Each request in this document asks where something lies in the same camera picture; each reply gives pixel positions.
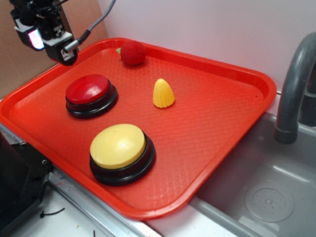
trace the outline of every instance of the tray rim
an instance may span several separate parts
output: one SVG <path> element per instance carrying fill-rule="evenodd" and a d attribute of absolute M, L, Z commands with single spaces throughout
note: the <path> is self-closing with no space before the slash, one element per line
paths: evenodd
<path fill-rule="evenodd" d="M 8 129 L 10 129 L 12 132 L 14 132 L 16 135 L 18 135 L 22 139 L 25 139 L 27 142 L 29 142 L 32 146 L 37 148 L 41 153 L 43 153 L 47 157 L 54 156 L 54 161 L 52 162 L 58 168 L 63 170 L 63 172 L 65 172 L 71 178 L 75 179 L 85 188 L 89 187 L 87 189 L 90 192 L 92 192 L 98 198 L 109 204 L 113 209 L 115 209 L 119 213 L 133 219 L 148 220 L 164 216 L 186 205 L 188 201 L 192 198 L 192 196 L 195 194 L 195 192 L 204 183 L 204 181 L 211 175 L 211 173 L 216 169 L 220 162 L 226 157 L 229 151 L 223 152 L 221 150 L 218 154 L 216 154 L 214 160 L 217 161 L 217 165 L 212 165 L 212 168 L 210 168 L 211 163 L 213 163 L 210 162 L 198 175 L 198 177 L 172 203 L 169 203 L 166 206 L 157 209 L 137 209 L 130 206 L 125 201 L 122 203 L 121 199 L 116 197 L 113 193 L 107 191 L 103 187 L 92 182 L 86 175 L 78 171 L 67 161 L 63 160 L 63 158 L 60 157 L 55 151 L 52 151 L 51 149 L 43 145 L 32 134 L 29 134 L 27 131 L 25 131 L 25 129 L 21 128 L 18 124 L 14 123 L 9 118 L 10 110 L 13 107 L 12 105 L 15 105 L 17 102 L 32 94 L 37 89 L 48 84 L 49 82 L 54 80 L 55 77 L 65 73 L 72 67 L 75 67 L 76 65 L 80 64 L 89 56 L 92 56 L 95 53 L 108 48 L 118 48 L 119 45 L 121 45 L 123 42 L 127 40 L 129 39 L 111 38 L 96 42 L 88 48 L 84 49 L 83 51 L 79 52 L 78 60 L 73 66 L 66 67 L 61 64 L 58 64 L 52 67 L 51 69 L 47 70 L 46 72 L 42 73 L 41 75 L 35 77 L 28 83 L 22 85 L 18 89 L 14 90 L 13 92 L 5 96 L 2 101 L 0 101 L 0 122 Z M 270 77 L 268 77 L 264 73 L 243 68 L 240 66 L 218 62 L 212 59 L 193 56 L 190 54 L 174 51 L 171 49 L 166 49 L 163 47 L 147 43 L 142 44 L 145 46 L 148 56 L 156 57 L 159 59 L 163 59 L 165 61 L 170 61 L 176 64 L 184 65 L 186 67 L 191 67 L 197 70 L 216 74 L 233 80 L 238 80 L 238 76 L 242 74 L 243 80 L 238 81 L 251 84 L 262 92 L 264 100 L 261 106 L 256 110 L 255 113 L 252 113 L 244 122 L 245 124 L 247 124 L 246 129 L 244 126 L 242 126 L 242 129 L 240 128 L 235 132 L 235 134 L 238 133 L 239 139 L 236 141 L 236 135 L 234 134 L 227 141 L 227 143 L 229 144 L 236 144 L 247 133 L 247 131 L 257 121 L 257 119 L 259 119 L 259 117 L 264 113 L 268 106 L 273 102 L 277 94 L 277 87 L 275 83 Z"/>

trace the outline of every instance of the black cable tie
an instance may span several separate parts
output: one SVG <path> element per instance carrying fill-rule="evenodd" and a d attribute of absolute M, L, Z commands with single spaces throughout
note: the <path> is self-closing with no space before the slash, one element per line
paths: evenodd
<path fill-rule="evenodd" d="M 53 212 L 53 213 L 48 213 L 48 214 L 44 214 L 44 211 L 41 212 L 41 214 L 39 215 L 40 218 L 44 218 L 45 216 L 51 216 L 51 215 L 55 215 L 55 214 L 58 214 L 60 212 L 62 212 L 63 210 L 65 210 L 65 208 L 59 210 L 59 211 L 56 211 L 56 212 Z"/>

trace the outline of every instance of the white wall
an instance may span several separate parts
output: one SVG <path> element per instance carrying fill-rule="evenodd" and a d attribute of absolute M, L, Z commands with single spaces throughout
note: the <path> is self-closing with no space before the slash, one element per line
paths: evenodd
<path fill-rule="evenodd" d="M 105 12 L 111 0 L 99 0 Z M 279 90 L 315 0 L 117 0 L 105 19 L 124 37 L 261 71 Z"/>

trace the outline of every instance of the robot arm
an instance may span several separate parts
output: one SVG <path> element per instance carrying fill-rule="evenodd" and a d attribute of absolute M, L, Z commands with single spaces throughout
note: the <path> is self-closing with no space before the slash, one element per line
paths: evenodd
<path fill-rule="evenodd" d="M 22 43 L 33 50 L 45 49 L 47 55 L 63 65 L 73 65 L 76 49 L 66 52 L 64 47 L 73 42 L 60 17 L 61 6 L 55 0 L 10 0 L 14 6 L 11 16 Z"/>

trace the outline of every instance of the yellow button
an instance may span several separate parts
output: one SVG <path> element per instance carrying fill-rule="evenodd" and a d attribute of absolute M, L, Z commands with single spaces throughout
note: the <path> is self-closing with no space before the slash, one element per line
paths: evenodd
<path fill-rule="evenodd" d="M 132 124 L 117 124 L 104 129 L 92 141 L 90 155 L 101 168 L 119 169 L 135 162 L 146 146 L 141 129 Z"/>

